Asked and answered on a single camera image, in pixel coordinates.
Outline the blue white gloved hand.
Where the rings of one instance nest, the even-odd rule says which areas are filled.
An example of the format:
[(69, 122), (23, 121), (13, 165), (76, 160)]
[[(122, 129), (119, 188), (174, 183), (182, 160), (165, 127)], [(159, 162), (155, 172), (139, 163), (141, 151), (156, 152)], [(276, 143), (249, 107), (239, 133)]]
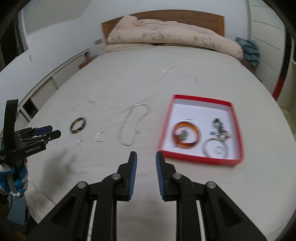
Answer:
[(7, 175), (12, 175), (14, 178), (14, 188), (16, 193), (13, 196), (22, 197), (28, 188), (28, 160), (24, 158), (17, 170), (7, 164), (1, 164), (1, 194), (8, 195), (11, 193), (9, 183), (7, 182)]

